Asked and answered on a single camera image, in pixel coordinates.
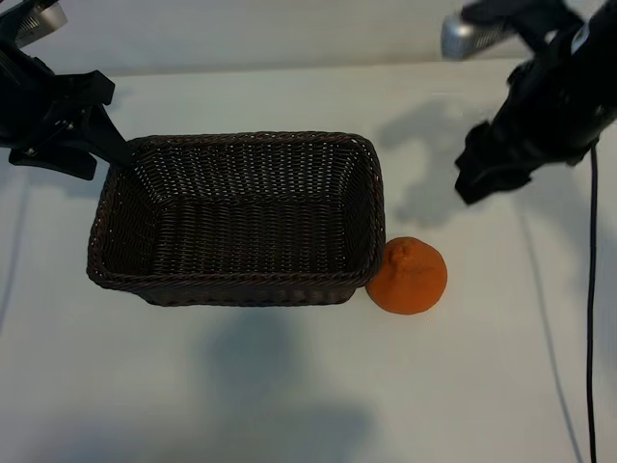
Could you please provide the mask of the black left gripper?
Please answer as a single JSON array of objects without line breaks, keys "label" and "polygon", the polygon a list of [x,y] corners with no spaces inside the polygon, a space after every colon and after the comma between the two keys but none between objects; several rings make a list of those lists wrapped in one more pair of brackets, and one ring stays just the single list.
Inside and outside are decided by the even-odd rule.
[{"label": "black left gripper", "polygon": [[132,151],[105,107],[115,84],[95,70],[57,74],[43,61],[1,43],[1,146],[15,166],[37,167],[84,180],[97,159],[117,167]]}]

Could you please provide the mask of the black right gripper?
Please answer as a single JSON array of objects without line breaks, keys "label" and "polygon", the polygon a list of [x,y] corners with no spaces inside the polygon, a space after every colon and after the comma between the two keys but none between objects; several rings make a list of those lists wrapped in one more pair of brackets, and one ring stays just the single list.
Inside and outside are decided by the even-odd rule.
[{"label": "black right gripper", "polygon": [[474,126],[455,161],[467,205],[522,188],[531,173],[577,164],[616,121],[616,46],[556,42],[517,67],[492,123]]}]

